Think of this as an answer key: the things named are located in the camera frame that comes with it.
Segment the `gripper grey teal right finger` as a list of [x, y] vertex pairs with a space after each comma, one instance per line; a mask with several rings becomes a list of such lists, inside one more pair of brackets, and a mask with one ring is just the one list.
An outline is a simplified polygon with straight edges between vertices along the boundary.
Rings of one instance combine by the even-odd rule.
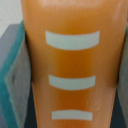
[[128, 24], [113, 110], [113, 128], [128, 128]]

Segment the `gripper grey teal left finger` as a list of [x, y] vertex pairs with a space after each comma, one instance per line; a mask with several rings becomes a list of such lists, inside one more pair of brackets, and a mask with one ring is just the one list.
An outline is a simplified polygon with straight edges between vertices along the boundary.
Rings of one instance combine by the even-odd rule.
[[23, 23], [0, 38], [0, 128], [37, 128]]

